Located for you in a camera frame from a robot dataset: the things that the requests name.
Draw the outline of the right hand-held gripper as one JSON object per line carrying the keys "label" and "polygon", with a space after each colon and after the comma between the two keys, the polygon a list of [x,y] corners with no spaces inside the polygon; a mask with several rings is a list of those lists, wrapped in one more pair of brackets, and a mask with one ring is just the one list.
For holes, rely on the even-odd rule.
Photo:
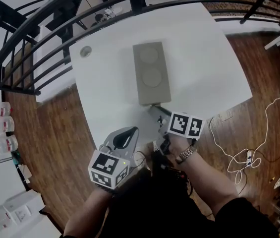
{"label": "right hand-held gripper", "polygon": [[204,120],[185,113],[171,112],[161,105],[151,105],[149,114],[160,124],[157,147],[162,155],[169,154],[169,135],[174,134],[190,139],[192,145],[199,140],[204,128]]}

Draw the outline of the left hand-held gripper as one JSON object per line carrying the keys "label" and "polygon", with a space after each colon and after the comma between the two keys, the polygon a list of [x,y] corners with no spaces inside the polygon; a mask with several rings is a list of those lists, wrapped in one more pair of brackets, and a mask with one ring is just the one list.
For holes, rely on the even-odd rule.
{"label": "left hand-held gripper", "polygon": [[138,141],[139,129],[125,127],[108,135],[104,144],[111,151],[95,150],[88,166],[93,183],[109,189],[120,186],[134,167],[133,153]]}

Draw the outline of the person's right hand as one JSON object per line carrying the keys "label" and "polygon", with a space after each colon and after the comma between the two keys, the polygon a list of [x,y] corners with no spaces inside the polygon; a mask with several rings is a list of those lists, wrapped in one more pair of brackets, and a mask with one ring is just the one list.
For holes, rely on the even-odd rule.
{"label": "person's right hand", "polygon": [[169,135],[169,151],[174,155],[178,164],[184,162],[194,153],[193,146],[189,143],[188,139],[178,135]]}

